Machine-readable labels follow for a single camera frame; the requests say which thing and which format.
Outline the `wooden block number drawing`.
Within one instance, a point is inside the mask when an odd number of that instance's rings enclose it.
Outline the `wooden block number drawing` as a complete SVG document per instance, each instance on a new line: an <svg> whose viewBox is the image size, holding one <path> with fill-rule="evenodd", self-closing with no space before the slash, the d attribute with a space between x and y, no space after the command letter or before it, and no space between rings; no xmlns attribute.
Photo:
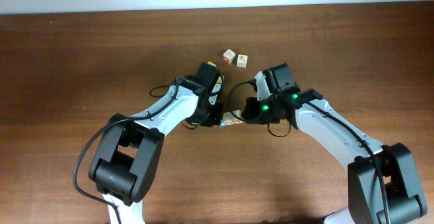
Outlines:
<svg viewBox="0 0 434 224"><path fill-rule="evenodd" d="M236 111L232 111L232 112L227 113L227 120L226 120L227 125L242 124L242 123L243 123L243 120L241 118L241 111L240 110L236 110Z"/></svg>

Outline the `wooden block blue side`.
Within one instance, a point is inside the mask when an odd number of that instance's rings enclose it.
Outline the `wooden block blue side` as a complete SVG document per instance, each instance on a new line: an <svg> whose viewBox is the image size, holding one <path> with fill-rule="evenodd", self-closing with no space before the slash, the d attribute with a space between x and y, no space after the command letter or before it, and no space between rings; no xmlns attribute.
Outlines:
<svg viewBox="0 0 434 224"><path fill-rule="evenodd" d="M222 119L220 120L220 126L222 127L229 126L232 123L231 116L232 115L230 112L223 113Z"/></svg>

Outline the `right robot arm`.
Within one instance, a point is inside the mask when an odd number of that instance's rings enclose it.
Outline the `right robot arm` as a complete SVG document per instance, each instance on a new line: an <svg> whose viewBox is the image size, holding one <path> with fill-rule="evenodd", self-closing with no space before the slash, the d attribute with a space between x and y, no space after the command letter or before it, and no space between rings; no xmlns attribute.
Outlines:
<svg viewBox="0 0 434 224"><path fill-rule="evenodd" d="M248 124L290 126L314 138L348 175L348 206L324 223L409 223L426 215L427 201L412 152L388 146L339 115L316 90L301 90L287 64L258 72L248 82L241 116Z"/></svg>

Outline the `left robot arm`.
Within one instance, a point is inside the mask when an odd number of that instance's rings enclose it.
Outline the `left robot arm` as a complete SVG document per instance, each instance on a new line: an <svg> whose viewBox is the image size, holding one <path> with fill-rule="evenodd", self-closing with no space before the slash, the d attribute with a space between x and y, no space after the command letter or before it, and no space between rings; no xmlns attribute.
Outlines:
<svg viewBox="0 0 434 224"><path fill-rule="evenodd" d="M142 200L156 175L164 138L178 125L189 130L220 123L223 77L201 63L196 74L177 77L148 109L129 117L113 115L101 138L88 176L108 205L111 223L143 223Z"/></svg>

